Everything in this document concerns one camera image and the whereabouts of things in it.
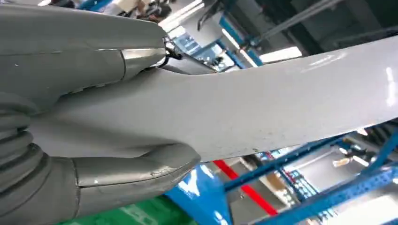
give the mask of person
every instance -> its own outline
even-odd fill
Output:
[[[167,3],[160,3],[156,10],[145,15],[139,15],[137,19],[159,23],[171,14],[171,7]]]
[[[102,13],[107,15],[123,15],[137,9],[140,15],[145,15],[151,0],[114,0],[105,7]]]

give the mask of blue steel beam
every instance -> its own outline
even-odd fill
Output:
[[[238,59],[238,57],[234,53],[227,49],[227,46],[225,46],[220,39],[216,40],[215,42],[226,51],[225,53],[232,59],[237,67],[239,67],[240,69],[246,69],[246,66]]]
[[[278,172],[281,175],[282,179],[293,189],[297,199],[301,203],[304,202],[306,200],[306,197],[300,192],[300,190],[296,187],[296,185],[294,185],[294,183],[286,176],[283,170],[278,169]]]
[[[398,225],[398,218],[396,218],[390,222],[384,223],[383,225]]]
[[[112,0],[86,0],[77,9],[98,12],[101,8],[111,3]]]
[[[319,141],[307,143],[307,144],[303,145],[302,147],[300,147],[284,156],[281,156],[263,166],[260,166],[259,168],[255,169],[251,172],[248,172],[245,175],[240,176],[239,178],[237,178],[235,180],[231,180],[231,181],[225,183],[225,185],[224,185],[225,191],[226,192],[231,191],[231,190],[238,188],[241,185],[244,185],[252,180],[258,179],[259,177],[261,177],[263,175],[267,175],[268,173],[270,173],[272,171],[282,168],[282,167],[284,167],[302,157],[305,157],[317,150],[320,150],[324,146],[335,144],[344,135],[338,135],[335,137],[326,138],[326,139],[322,139]]]
[[[275,217],[263,220],[257,225],[296,224],[347,200],[390,184],[396,178],[398,178],[398,163],[360,174],[353,180],[333,186],[307,199],[304,203]]]
[[[370,171],[375,170],[376,168],[381,167],[388,155],[394,151],[396,146],[398,145],[398,129],[394,131],[391,137],[386,141],[383,147],[380,149],[379,154],[377,155],[376,161],[370,164],[367,168],[365,168],[361,173],[368,173]]]
[[[244,43],[244,41],[239,37],[236,31],[234,31],[234,29],[230,26],[230,24],[227,22],[224,16],[222,16],[220,19],[220,25],[235,39],[235,41],[239,45]],[[257,54],[253,52],[253,50],[247,51],[247,55],[250,56],[250,58],[252,58],[252,60],[254,61],[254,63],[256,63],[257,66],[263,65],[262,61],[257,56]]]

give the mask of blue metal frame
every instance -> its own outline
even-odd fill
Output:
[[[240,45],[243,44],[243,40],[239,37],[239,35],[234,31],[234,29],[230,26],[228,21],[225,19],[224,16],[221,17],[220,19],[220,25],[236,40],[236,42]],[[257,66],[262,66],[263,63],[260,60],[260,58],[257,56],[257,54],[253,50],[247,51],[247,55],[252,58],[254,63],[256,63]]]
[[[395,130],[391,137],[386,141],[383,147],[380,149],[379,154],[377,155],[376,161],[370,164],[367,168],[365,168],[361,173],[368,173],[370,171],[375,170],[376,168],[381,167],[386,161],[388,155],[394,151],[395,147],[398,143],[398,130]]]
[[[381,188],[398,178],[398,163],[360,174],[355,179],[331,187],[286,212],[259,222],[258,225],[295,224],[349,199]]]
[[[225,53],[232,59],[232,61],[235,63],[237,67],[240,69],[245,69],[246,66],[239,60],[239,58],[232,53],[230,50],[228,50],[227,46],[224,45],[224,43],[221,40],[216,40],[215,41],[222,49],[225,50]]]
[[[306,200],[306,197],[300,192],[296,185],[286,176],[286,174],[281,169],[278,169],[278,172],[281,175],[282,179],[293,189],[298,201],[301,203],[304,202]]]
[[[232,224],[223,183],[204,164],[196,166],[166,196],[200,225]]]
[[[390,222],[384,223],[383,225],[398,225],[398,218],[393,219]]]
[[[267,175],[268,173],[277,170],[278,168],[282,168],[304,156],[307,156],[317,150],[320,150],[322,147],[326,145],[332,145],[338,142],[344,135],[338,135],[335,137],[331,138],[326,138],[322,139],[319,141],[315,142],[310,142],[308,144],[303,145],[302,147],[284,155],[281,156],[277,159],[275,159],[272,162],[269,162],[249,173],[246,173],[242,176],[240,176],[238,179],[231,180],[227,183],[225,183],[224,188],[225,191],[231,191],[235,188],[240,187],[241,185],[244,185],[252,180],[258,179],[259,177],[263,175]]]
[[[101,8],[111,3],[112,0],[86,0],[77,9],[99,12]]]

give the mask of fluorescent light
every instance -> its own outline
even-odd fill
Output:
[[[43,0],[41,3],[38,4],[38,6],[46,6],[51,3],[51,0]]]
[[[172,29],[174,29],[175,27],[178,27],[180,25],[180,22],[182,20],[184,20],[186,17],[189,17],[190,15],[195,13],[196,11],[200,10],[201,8],[203,8],[204,6],[205,6],[205,4],[201,3],[201,4],[197,5],[196,7],[192,8],[191,10],[189,10],[188,12],[186,12],[185,14],[179,16],[178,18],[176,18],[176,19],[174,19],[174,20],[172,20],[170,22],[162,23],[162,24],[160,22],[159,26],[161,26],[163,28],[163,30],[165,30],[166,32],[169,32]]]
[[[339,148],[339,150],[340,150],[341,153],[343,153],[343,154],[345,154],[345,155],[348,154],[347,150],[345,150],[345,149],[343,149],[343,148]]]
[[[252,58],[250,58],[250,56],[244,51],[244,50],[240,50],[239,51],[243,57],[253,66],[253,67],[258,67],[257,64],[253,61]]]
[[[228,38],[228,40],[237,48],[239,49],[239,44],[236,42],[236,40],[226,31],[225,29],[222,29],[222,33]]]
[[[173,29],[168,33],[170,39],[177,38],[185,33],[185,28],[182,26],[178,26],[177,28]]]
[[[264,55],[260,56],[261,61],[263,62],[273,62],[273,61],[279,61],[279,60],[286,60],[286,59],[291,59],[291,58],[296,58],[303,56],[299,48],[296,46],[290,47],[290,48],[285,48],[282,50],[278,50],[275,52],[267,53]]]
[[[177,12],[171,14],[170,16],[168,16],[166,19],[164,19],[163,21],[161,21],[159,23],[159,26],[165,25],[177,18],[179,18],[182,14],[188,12],[190,9],[192,9],[193,7],[199,5],[200,3],[202,3],[202,0],[195,0],[191,3],[189,3],[187,6],[185,6],[184,8],[178,10]]]
[[[225,29],[222,29],[222,33],[228,38],[228,40],[237,48],[239,49],[239,44],[236,42],[236,40],[226,31]],[[257,64],[253,61],[252,58],[244,51],[244,50],[239,50],[239,52],[243,55],[243,57],[251,64],[252,67],[258,67]]]
[[[367,161],[361,159],[358,156],[353,156],[352,159],[357,161],[358,163],[362,164],[363,166],[368,166],[369,165],[369,163]]]
[[[358,129],[357,132],[358,132],[359,134],[363,135],[363,136],[367,136],[367,132],[366,132],[366,130],[363,129],[363,128],[362,128],[362,129]]]

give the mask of ceiling light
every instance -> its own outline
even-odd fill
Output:
[[[343,153],[343,154],[345,154],[345,155],[348,154],[347,150],[345,150],[345,149],[343,149],[343,148],[339,148],[339,150],[340,150],[341,153]]]
[[[173,39],[173,38],[177,38],[177,37],[183,35],[184,33],[186,33],[185,28],[182,26],[178,26],[177,28],[170,31],[168,33],[168,36],[170,39]]]
[[[369,165],[369,163],[367,161],[361,159],[358,156],[353,156],[352,159],[357,161],[358,163],[362,164],[363,166],[368,166]]]
[[[38,4],[38,6],[46,6],[51,3],[51,0],[43,0],[41,3]]]
[[[259,67],[259,66],[257,66],[257,64],[253,61],[253,59],[250,58],[250,56],[244,50],[240,50],[239,52],[251,64],[252,67]]]
[[[229,40],[237,49],[239,49],[239,44],[236,42],[236,40],[235,40],[225,29],[222,29],[222,33],[228,38],[228,40]]]
[[[275,52],[261,55],[260,59],[263,62],[274,62],[274,61],[296,58],[296,57],[300,57],[300,56],[303,56],[303,54],[301,53],[299,48],[294,46],[294,47],[285,48],[282,50],[278,50]]]
[[[178,18],[176,18],[174,20],[170,20],[170,21],[165,22],[165,23],[162,23],[162,22],[166,21],[166,20],[163,20],[158,25],[161,26],[163,28],[163,30],[165,30],[166,32],[169,32],[172,29],[174,29],[175,27],[178,27],[180,25],[180,23],[186,17],[189,17],[190,15],[194,14],[196,11],[200,10],[204,6],[205,6],[205,4],[201,3],[201,4],[197,5],[196,7],[192,8],[191,10],[187,11],[186,13],[180,15]]]
[[[366,130],[363,129],[363,128],[362,128],[362,129],[358,129],[357,132],[358,132],[359,134],[363,135],[363,136],[367,136],[367,132],[366,132]]]

